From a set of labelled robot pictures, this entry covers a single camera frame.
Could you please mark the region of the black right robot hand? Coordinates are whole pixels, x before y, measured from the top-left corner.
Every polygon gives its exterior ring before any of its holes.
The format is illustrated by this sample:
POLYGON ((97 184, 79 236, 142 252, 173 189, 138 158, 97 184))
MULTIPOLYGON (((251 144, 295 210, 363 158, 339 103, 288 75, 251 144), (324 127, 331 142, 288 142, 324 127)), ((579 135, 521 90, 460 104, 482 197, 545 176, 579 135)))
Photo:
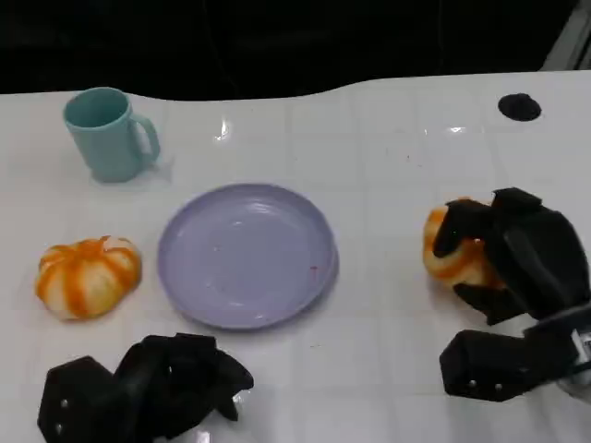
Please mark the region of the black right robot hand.
POLYGON ((424 227, 431 277, 483 314, 488 325, 527 314, 536 320, 590 302, 585 249, 571 222, 517 187, 489 203, 457 198, 424 227))

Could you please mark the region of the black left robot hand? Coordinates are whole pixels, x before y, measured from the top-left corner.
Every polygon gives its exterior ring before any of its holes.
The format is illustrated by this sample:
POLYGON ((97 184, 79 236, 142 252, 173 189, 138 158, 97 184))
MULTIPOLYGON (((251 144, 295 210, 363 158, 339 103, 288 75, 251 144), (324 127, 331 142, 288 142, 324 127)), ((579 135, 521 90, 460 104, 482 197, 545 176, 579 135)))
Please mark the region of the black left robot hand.
POLYGON ((134 344, 115 370, 130 399, 127 442, 178 437, 212 412, 235 422, 234 396, 254 377, 212 336, 149 335, 134 344))

